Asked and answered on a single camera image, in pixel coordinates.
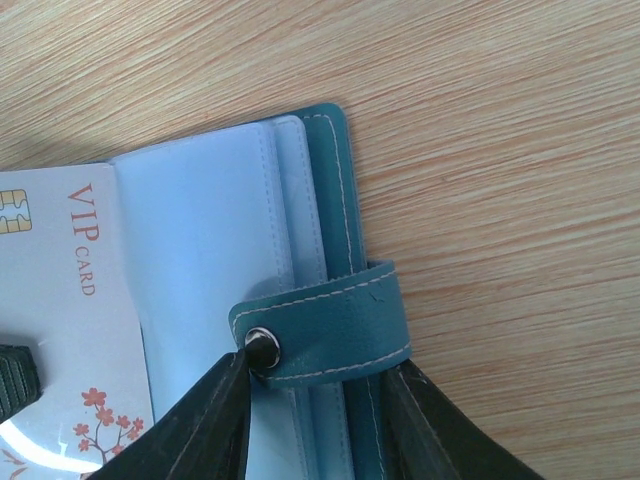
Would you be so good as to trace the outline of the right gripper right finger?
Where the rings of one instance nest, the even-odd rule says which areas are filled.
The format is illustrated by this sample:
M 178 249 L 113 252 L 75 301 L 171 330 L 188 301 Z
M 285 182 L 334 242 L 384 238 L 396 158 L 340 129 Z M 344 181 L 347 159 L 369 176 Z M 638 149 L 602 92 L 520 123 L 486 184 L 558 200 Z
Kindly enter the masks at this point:
M 382 373 L 382 429 L 392 479 L 539 479 L 478 428 L 410 360 Z

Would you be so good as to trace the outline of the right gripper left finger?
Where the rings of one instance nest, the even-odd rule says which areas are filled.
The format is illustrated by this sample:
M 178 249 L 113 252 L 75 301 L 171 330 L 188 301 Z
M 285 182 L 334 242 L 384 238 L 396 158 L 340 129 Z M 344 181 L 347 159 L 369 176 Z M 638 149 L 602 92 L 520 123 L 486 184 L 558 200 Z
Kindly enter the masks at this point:
M 243 479 L 251 420 L 246 354 L 225 354 L 94 480 Z

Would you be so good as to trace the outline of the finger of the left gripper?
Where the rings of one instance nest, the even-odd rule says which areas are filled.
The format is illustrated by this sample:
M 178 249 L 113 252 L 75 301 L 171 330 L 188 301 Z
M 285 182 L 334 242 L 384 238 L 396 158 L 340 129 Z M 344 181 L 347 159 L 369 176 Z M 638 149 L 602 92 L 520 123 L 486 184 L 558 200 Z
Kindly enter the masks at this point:
M 34 357 L 27 346 L 1 346 L 1 422 L 35 403 L 42 386 Z

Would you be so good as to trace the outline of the white floral VIP card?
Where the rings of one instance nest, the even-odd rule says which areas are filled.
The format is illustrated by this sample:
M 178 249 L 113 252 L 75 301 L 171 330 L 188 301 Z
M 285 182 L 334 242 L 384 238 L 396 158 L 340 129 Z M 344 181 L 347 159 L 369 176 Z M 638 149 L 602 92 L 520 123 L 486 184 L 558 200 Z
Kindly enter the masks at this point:
M 5 479 L 84 479 L 153 424 L 119 233 L 106 164 L 1 176 L 1 340 L 41 382 L 1 426 Z

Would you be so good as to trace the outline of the teal card holder wallet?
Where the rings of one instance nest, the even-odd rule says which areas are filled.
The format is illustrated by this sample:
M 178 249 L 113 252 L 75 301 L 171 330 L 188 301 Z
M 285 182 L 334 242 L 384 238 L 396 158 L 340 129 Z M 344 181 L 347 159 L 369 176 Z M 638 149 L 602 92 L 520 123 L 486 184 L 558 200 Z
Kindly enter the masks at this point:
M 349 127 L 320 103 L 110 162 L 156 420 L 250 338 L 249 479 L 387 479 L 380 374 L 411 353 L 367 258 Z

